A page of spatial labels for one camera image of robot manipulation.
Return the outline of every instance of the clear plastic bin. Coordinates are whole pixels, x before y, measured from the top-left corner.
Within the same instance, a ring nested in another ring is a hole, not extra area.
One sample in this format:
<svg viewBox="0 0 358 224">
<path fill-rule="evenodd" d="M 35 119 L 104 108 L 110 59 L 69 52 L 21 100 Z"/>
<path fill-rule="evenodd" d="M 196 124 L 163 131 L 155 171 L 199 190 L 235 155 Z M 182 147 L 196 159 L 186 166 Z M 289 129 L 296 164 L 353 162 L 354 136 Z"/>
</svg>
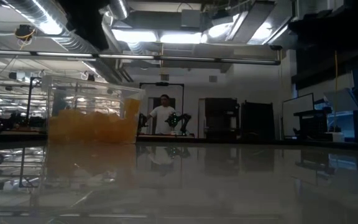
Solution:
<svg viewBox="0 0 358 224">
<path fill-rule="evenodd" d="M 50 143 L 134 143 L 145 91 L 74 78 L 44 76 Z"/>
</svg>

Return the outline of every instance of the window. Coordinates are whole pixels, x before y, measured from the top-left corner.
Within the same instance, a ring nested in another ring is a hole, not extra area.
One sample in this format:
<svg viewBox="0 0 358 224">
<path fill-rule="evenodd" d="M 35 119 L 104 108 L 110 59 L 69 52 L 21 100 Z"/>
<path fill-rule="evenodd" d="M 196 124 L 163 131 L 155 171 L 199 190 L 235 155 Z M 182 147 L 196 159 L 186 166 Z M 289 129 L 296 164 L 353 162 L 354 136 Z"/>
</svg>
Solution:
<svg viewBox="0 0 358 224">
<path fill-rule="evenodd" d="M 324 107 L 331 107 L 332 113 L 327 114 L 328 129 L 334 126 L 334 108 L 327 102 L 314 105 L 316 110 L 322 110 Z M 342 111 L 336 113 L 336 125 L 342 129 L 345 138 L 354 138 L 354 117 L 353 111 Z"/>
</svg>

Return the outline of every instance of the whiteboard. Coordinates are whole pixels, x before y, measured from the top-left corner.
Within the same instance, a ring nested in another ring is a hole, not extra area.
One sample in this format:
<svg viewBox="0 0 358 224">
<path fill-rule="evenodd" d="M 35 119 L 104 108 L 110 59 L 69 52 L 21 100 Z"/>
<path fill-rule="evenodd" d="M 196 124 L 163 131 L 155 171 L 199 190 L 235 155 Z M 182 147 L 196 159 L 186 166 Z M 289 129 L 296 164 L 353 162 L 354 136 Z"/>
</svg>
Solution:
<svg viewBox="0 0 358 224">
<path fill-rule="evenodd" d="M 314 110 L 314 98 L 312 93 L 283 102 L 284 138 L 286 136 L 295 136 L 293 128 L 297 130 L 300 129 L 299 117 L 293 114 L 309 110 Z"/>
</svg>

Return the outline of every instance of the wall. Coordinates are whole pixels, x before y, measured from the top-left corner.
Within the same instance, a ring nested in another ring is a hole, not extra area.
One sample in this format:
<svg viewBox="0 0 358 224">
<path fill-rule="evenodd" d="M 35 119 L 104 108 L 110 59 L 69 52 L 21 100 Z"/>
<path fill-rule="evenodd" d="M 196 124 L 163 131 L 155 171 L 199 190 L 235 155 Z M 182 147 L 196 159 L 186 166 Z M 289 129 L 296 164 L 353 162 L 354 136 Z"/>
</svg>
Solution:
<svg viewBox="0 0 358 224">
<path fill-rule="evenodd" d="M 344 75 L 338 76 L 338 90 L 342 90 L 343 88 L 353 88 L 353 74 L 349 72 Z M 313 93 L 314 100 L 321 100 L 324 98 L 324 93 L 335 90 L 335 79 L 327 80 L 325 82 L 319 83 L 317 85 L 309 86 L 298 90 L 298 94 L 300 96 Z"/>
<path fill-rule="evenodd" d="M 233 65 L 222 77 L 223 81 L 215 83 L 185 84 L 184 112 L 192 115 L 188 123 L 188 130 L 197 135 L 198 132 L 198 102 L 200 98 L 237 98 L 238 103 L 245 100 L 253 103 L 273 103 L 276 137 L 280 136 L 281 104 L 283 100 L 292 97 L 291 75 L 296 73 L 295 51 L 288 51 L 287 57 L 282 61 L 282 66 L 268 65 Z M 142 74 L 134 75 L 139 82 Z M 159 82 L 159 76 L 145 75 L 142 82 Z M 142 103 L 141 113 L 148 114 L 147 102 L 149 98 L 160 97 L 167 94 L 176 99 L 176 109 L 181 111 L 181 87 L 180 86 L 154 86 L 145 85 L 146 97 Z"/>
</svg>

